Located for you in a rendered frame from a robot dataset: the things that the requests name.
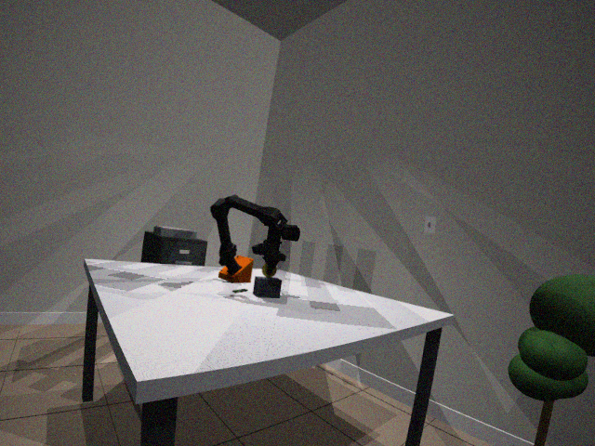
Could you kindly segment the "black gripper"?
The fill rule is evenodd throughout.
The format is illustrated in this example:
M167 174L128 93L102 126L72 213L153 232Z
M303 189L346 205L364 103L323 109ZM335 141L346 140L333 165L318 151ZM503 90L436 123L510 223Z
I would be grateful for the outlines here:
M259 255L264 256L262 258L264 259L265 263L267 263L267 275L270 276L277 264L280 261L285 261L285 255L281 254L279 251L280 244L282 244L281 239L267 237L265 242L267 241L270 243L271 252L267 253L266 250L266 252L260 253Z

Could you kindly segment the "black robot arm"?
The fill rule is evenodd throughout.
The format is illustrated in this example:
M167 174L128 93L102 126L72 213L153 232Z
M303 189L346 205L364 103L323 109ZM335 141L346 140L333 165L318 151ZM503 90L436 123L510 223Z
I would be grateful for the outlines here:
M287 225L287 219L282 215L279 209L273 207L263 207L255 203L240 198L233 194L226 198L219 198L211 206L210 210L213 218L217 221L218 235L220 239L219 248L219 264L226 266L227 271L232 275L243 266L239 265L236 260L236 244L231 242L231 235L228 223L228 213L230 208L236 208L251 216L257 217L264 226L268 226L268 236L270 238L282 239L297 242L300 235L300 229L297 225ZM277 223L281 220L280 224ZM270 253L269 241L251 246L253 254L258 255L266 252Z

